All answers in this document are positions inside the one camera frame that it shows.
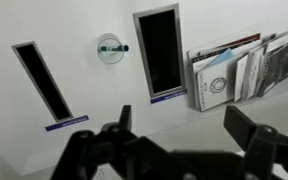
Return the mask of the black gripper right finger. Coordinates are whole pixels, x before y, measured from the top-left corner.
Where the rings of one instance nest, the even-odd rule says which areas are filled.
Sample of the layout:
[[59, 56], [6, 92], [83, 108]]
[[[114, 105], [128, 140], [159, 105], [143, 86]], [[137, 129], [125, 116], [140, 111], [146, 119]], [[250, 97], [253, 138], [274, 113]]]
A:
[[277, 131], [268, 125], [257, 124], [236, 106], [227, 106], [224, 128], [244, 151], [275, 151]]

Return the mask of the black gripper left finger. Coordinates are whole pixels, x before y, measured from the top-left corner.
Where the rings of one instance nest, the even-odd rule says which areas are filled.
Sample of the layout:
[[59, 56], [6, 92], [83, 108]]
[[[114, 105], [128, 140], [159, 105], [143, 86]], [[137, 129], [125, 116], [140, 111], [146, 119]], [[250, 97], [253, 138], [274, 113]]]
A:
[[117, 133], [130, 131], [132, 128], [132, 108], [130, 105], [124, 105], [118, 122], [110, 122], [105, 124], [101, 131], [108, 133]]

